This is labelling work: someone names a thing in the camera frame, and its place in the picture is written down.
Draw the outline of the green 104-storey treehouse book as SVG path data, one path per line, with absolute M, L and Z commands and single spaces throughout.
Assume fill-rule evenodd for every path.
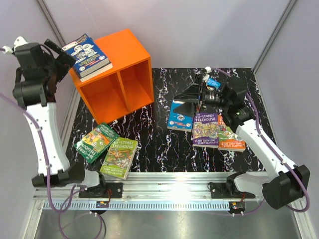
M 88 163 L 93 163 L 118 137 L 114 130 L 102 123 L 82 137 L 74 147 Z

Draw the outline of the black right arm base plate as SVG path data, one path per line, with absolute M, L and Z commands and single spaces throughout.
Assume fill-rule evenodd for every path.
M 212 199 L 255 199 L 256 196 L 247 192 L 238 191 L 232 183 L 209 182 L 207 188 Z

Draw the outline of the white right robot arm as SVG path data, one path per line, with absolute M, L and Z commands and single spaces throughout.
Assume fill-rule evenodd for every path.
M 310 208 L 307 187 L 310 170 L 296 165 L 263 133 L 256 106 L 246 105 L 252 101 L 245 79 L 229 76 L 219 89 L 210 90 L 205 82 L 206 74 L 199 73 L 194 83 L 174 96 L 182 105 L 175 112 L 189 117 L 195 116 L 204 106 L 222 110 L 222 118 L 230 129 L 242 138 L 266 169 L 267 176 L 254 176 L 248 172 L 237 172 L 227 177 L 226 193 L 237 198 L 242 193 L 261 196 L 273 208 L 280 209 L 298 199 L 305 198 L 303 213 Z

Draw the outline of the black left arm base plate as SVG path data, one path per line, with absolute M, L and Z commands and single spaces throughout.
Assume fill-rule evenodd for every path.
M 123 183 L 106 183 L 105 185 L 98 185 L 90 187 L 87 190 L 79 193 L 79 198 L 109 198 L 111 196 L 115 199 L 120 199 L 123 193 Z

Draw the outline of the lime 65-storey treehouse book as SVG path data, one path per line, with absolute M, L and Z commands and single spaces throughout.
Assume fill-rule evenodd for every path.
M 126 180 L 137 148 L 136 140 L 117 138 L 109 147 L 100 172 Z

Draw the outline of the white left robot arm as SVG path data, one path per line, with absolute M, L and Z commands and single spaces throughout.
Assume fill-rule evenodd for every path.
M 37 152 L 38 175 L 31 180 L 33 186 L 85 185 L 95 197 L 105 196 L 107 185 L 98 172 L 69 162 L 58 131 L 55 92 L 75 59 L 50 39 L 43 44 L 28 43 L 19 36 L 12 50 L 20 64 L 12 94 L 24 110 Z

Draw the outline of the blue 91-storey treehouse book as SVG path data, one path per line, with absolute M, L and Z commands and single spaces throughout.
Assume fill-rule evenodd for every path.
M 86 33 L 63 46 L 62 50 L 76 60 L 73 69 L 81 82 L 113 68 L 109 57 Z

